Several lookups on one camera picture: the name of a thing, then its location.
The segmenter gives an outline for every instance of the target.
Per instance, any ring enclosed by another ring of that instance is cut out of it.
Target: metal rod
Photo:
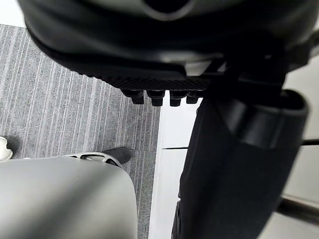
[[[284,196],[277,208],[277,213],[319,226],[319,205],[303,199]]]

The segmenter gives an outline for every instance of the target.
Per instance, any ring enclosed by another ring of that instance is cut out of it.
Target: gray fabric
[[[160,109],[53,62],[26,29],[0,25],[0,135],[14,158],[135,149],[124,168],[137,195],[139,238],[148,238]]]

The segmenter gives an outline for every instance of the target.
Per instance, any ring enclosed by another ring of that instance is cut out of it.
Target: black plastic
[[[308,115],[297,93],[281,98],[263,106],[207,93],[180,179],[176,238],[257,238],[280,201]]]

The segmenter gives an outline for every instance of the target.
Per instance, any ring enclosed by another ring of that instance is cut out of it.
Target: floor
[[[13,0],[0,0],[0,24],[24,26],[21,13]],[[285,87],[296,89],[307,99],[312,109],[305,132],[306,139],[319,138],[319,57],[302,69],[289,74]],[[149,239],[170,238],[171,225],[186,149],[166,150],[168,147],[186,147],[196,117],[197,105],[169,107],[165,97],[160,113],[159,139],[155,165]],[[297,158],[285,193],[319,202],[319,146],[304,146]],[[319,230],[297,221],[273,214],[260,239],[317,239]]]

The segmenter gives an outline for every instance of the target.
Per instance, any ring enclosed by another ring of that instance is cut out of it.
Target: white object
[[[137,239],[136,195],[122,168],[74,157],[0,163],[1,239]]]
[[[11,159],[13,153],[6,148],[7,140],[0,136],[0,162]]]

